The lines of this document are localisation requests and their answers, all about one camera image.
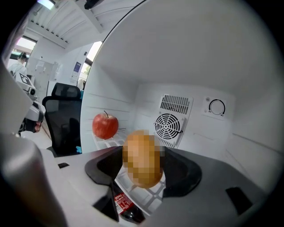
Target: soda bottle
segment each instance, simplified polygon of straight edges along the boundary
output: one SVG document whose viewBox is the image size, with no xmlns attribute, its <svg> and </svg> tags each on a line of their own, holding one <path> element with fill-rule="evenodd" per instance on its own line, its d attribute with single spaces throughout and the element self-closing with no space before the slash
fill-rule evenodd
<svg viewBox="0 0 284 227">
<path fill-rule="evenodd" d="M 123 193 L 120 187 L 113 182 L 114 203 L 117 213 L 126 221 L 139 224 L 145 220 L 143 212 Z"/>
</svg>

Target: red bottle label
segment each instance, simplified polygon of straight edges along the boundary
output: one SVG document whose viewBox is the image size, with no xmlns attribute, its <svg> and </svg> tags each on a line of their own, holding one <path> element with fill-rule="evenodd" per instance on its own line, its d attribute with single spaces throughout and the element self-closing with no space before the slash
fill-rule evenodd
<svg viewBox="0 0 284 227">
<path fill-rule="evenodd" d="M 133 206 L 133 202 L 124 194 L 120 193 L 114 197 L 114 203 L 118 214 L 126 211 Z"/>
</svg>

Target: black mesh chair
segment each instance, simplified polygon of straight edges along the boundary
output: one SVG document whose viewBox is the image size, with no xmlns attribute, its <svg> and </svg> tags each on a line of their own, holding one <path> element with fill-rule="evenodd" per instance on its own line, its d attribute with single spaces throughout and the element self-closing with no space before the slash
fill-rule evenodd
<svg viewBox="0 0 284 227">
<path fill-rule="evenodd" d="M 81 146 L 80 115 L 82 100 L 78 87 L 56 83 L 51 96 L 43 99 L 45 118 L 55 157 L 75 155 Z"/>
</svg>

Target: chair headrest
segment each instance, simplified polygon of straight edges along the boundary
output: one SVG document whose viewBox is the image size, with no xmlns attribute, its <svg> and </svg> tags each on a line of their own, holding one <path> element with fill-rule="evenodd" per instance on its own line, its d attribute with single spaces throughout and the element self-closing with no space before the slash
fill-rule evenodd
<svg viewBox="0 0 284 227">
<path fill-rule="evenodd" d="M 62 98 L 81 98 L 81 91 L 78 87 L 63 83 L 56 83 L 52 94 L 52 97 L 62 97 Z"/>
</svg>

